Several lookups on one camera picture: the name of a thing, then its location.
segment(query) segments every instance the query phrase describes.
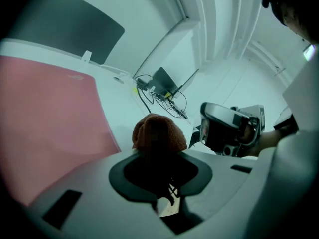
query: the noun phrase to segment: brown fabric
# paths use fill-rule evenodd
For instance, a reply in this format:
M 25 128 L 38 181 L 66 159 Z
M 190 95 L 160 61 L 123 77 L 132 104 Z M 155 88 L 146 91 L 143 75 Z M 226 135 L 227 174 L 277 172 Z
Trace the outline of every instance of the brown fabric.
M 134 128 L 133 148 L 178 153 L 187 149 L 183 132 L 165 116 L 149 114 Z
M 171 161 L 174 154 L 187 149 L 182 131 L 171 119 L 149 114 L 135 126 L 132 140 L 133 148 L 144 156 L 149 188 L 158 198 L 166 197 L 173 205 L 169 185 L 174 185 L 172 175 L 176 166 Z

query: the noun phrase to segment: black cable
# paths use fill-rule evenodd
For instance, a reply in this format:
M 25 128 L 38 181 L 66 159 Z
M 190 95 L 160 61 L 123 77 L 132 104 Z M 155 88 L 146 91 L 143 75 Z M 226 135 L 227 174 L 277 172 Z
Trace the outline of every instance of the black cable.
M 139 91 L 139 88 L 138 88 L 137 84 L 136 84 L 136 88 L 138 90 L 138 94 L 139 94 L 140 99 L 142 100 L 142 102 L 146 106 L 146 108 L 148 109 L 149 113 L 151 113 L 150 108 L 148 107 L 148 105 L 144 102 L 143 98 L 141 97 L 141 94 L 140 94 L 140 91 Z
M 145 95 L 145 93 L 144 93 L 143 90 L 142 90 L 142 93 L 143 93 L 144 97 L 145 97 L 151 104 L 154 104 L 154 97 L 153 97 L 153 96 L 152 96 L 152 101 L 151 101 L 151 100 L 149 100 L 149 99 L 147 98 L 147 96 Z
M 156 95 L 156 93 L 154 93 L 154 92 L 151 92 L 151 95 L 152 95 L 154 98 L 158 98 L 157 95 Z
M 150 76 L 150 77 L 151 77 L 151 75 L 149 75 L 149 74 L 141 74 L 141 75 L 136 76 L 136 77 L 134 78 L 134 80 L 136 80 L 136 78 L 138 78 L 138 77 L 140 77 L 140 76 Z
M 167 103 L 161 100 L 162 105 L 165 107 L 166 110 L 170 110 Z
M 153 95 L 150 93 L 150 88 L 149 88 L 149 91 L 148 91 L 148 93 L 149 93 L 149 95 L 153 98 L 153 100 L 154 100 L 154 97 L 153 97 Z
M 173 110 L 173 111 L 174 111 L 173 107 L 171 106 L 171 102 L 170 102 L 169 99 L 166 99 L 165 104 L 167 105 L 167 107 L 168 107 L 170 110 Z
M 169 105 L 167 106 L 167 107 L 171 107 L 171 108 L 169 108 L 170 110 L 173 110 L 173 111 L 176 111 L 175 109 L 174 109 L 174 107 L 172 106 L 172 104 L 174 104 L 171 100 L 169 100 L 168 98 L 166 99 L 166 100 L 168 100 L 168 103 L 169 103 Z M 180 115 L 180 112 L 178 112 L 178 111 L 176 111 L 177 112 L 177 114 L 178 114 L 178 117 L 180 118 L 180 119 L 184 119 L 181 115 Z
M 158 102 L 158 99 L 157 99 L 157 98 L 155 98 L 155 100 L 156 100 L 156 102 L 157 102 L 160 106 L 162 106 L 162 105 Z M 162 106 L 162 108 L 163 108 L 165 111 L 167 111 L 170 115 L 172 115 L 173 117 L 180 119 L 180 117 L 177 117 L 177 116 L 174 116 L 173 114 L 171 114 L 164 106 Z
M 174 194 L 176 197 L 178 197 L 178 196 L 177 196 L 178 192 L 177 192 L 177 194 L 175 193 L 175 190 L 176 190 L 177 188 L 174 187 L 174 189 L 173 189 L 170 185 L 169 185 L 168 187 L 169 187 L 169 189 L 172 191 L 171 194 Z
M 185 97 L 185 102 L 186 102 L 186 104 L 185 104 L 185 108 L 184 108 L 184 110 L 182 110 L 182 113 L 184 112 L 184 111 L 186 111 L 186 107 L 187 107 L 187 98 L 186 98 L 186 96 L 181 92 L 181 91 L 177 91 L 177 92 L 180 92 L 184 97 Z

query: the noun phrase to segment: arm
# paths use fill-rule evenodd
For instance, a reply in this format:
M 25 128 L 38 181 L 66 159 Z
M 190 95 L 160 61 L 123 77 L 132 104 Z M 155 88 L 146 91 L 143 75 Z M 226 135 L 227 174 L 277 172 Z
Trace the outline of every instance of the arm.
M 298 130 L 297 125 L 296 124 L 291 124 L 288 126 L 285 126 L 281 129 L 278 130 L 274 130 L 272 132 L 266 132 L 263 133 L 260 138 L 259 141 L 257 143 L 257 145 L 249 150 L 247 150 L 244 154 L 243 157 L 245 156 L 259 156 L 259 153 L 266 148 L 270 148 L 270 147 L 276 147 L 278 142 L 285 138 L 286 136 L 296 133 Z

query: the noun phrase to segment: pink mat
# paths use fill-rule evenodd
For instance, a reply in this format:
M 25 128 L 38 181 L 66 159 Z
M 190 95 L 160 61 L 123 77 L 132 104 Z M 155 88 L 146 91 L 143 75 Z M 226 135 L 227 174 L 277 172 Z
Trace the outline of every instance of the pink mat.
M 93 77 L 5 56 L 0 141 L 4 181 L 26 205 L 75 167 L 120 151 Z

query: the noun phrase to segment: cable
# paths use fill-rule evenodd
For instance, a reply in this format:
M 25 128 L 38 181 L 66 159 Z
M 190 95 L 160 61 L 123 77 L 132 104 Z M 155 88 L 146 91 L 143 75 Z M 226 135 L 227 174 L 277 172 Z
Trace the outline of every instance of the cable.
M 164 102 L 163 100 L 161 100 L 162 105 L 165 107 L 166 110 L 170 110 L 170 108 L 168 107 L 167 103 Z
M 136 78 L 138 78 L 140 76 L 150 76 L 151 77 L 151 75 L 149 75 L 149 74 L 141 74 L 141 75 L 138 75 L 138 76 L 134 77 L 134 80 L 136 80 Z
M 154 98 L 155 98 L 155 99 L 158 98 L 155 92 L 150 92 L 150 95 L 153 97 L 153 99 L 154 99 Z
M 158 102 L 158 99 L 157 99 L 157 98 L 155 98 L 155 100 L 156 100 L 156 102 L 157 102 L 160 106 L 162 106 L 162 105 Z M 170 115 L 172 115 L 173 117 L 175 117 L 175 118 L 180 118 L 180 117 L 177 117 L 177 116 L 174 116 L 173 114 L 171 114 L 164 106 L 162 106 L 162 108 L 163 108 L 165 111 L 167 111 Z
M 171 106 L 170 100 L 169 100 L 169 99 L 166 99 L 166 101 L 165 101 L 165 104 L 167 105 L 167 107 L 168 107 L 170 110 L 173 110 L 173 111 L 174 111 L 173 107 Z
M 185 102 L 186 102 L 186 104 L 185 104 L 185 108 L 184 108 L 184 110 L 182 110 L 181 112 L 183 113 L 184 111 L 186 111 L 186 107 L 187 107 L 187 98 L 186 98 L 186 96 L 181 92 L 181 91 L 177 91 L 177 92 L 180 92 L 184 97 L 185 97 Z
M 144 97 L 151 103 L 151 104 L 154 104 L 154 97 L 152 96 L 152 101 L 150 101 L 147 96 L 145 95 L 144 91 L 142 90 L 142 93 L 144 95 Z
M 140 91 L 139 91 L 139 88 L 138 88 L 137 84 L 136 84 L 136 88 L 138 90 L 138 94 L 139 94 L 140 99 L 142 100 L 142 102 L 146 106 L 146 108 L 148 109 L 149 113 L 151 113 L 150 108 L 148 107 L 148 105 L 144 102 L 143 98 L 141 97 L 141 94 L 140 94 Z
M 168 98 L 166 99 L 166 100 L 168 100 L 168 103 L 169 103 L 169 105 L 167 105 L 167 107 L 170 109 L 170 110 L 173 110 L 173 111 L 175 111 L 175 109 L 174 109 L 174 107 L 172 106 L 172 104 L 174 105 L 174 103 L 171 101 L 171 100 L 169 100 Z M 180 115 L 180 112 L 177 112 L 177 114 L 178 114 L 178 117 L 180 118 L 180 119 L 184 119 L 181 115 Z
M 153 98 L 153 100 L 154 100 L 153 95 L 150 93 L 150 88 L 149 88 L 148 94 L 149 94 L 149 95 Z

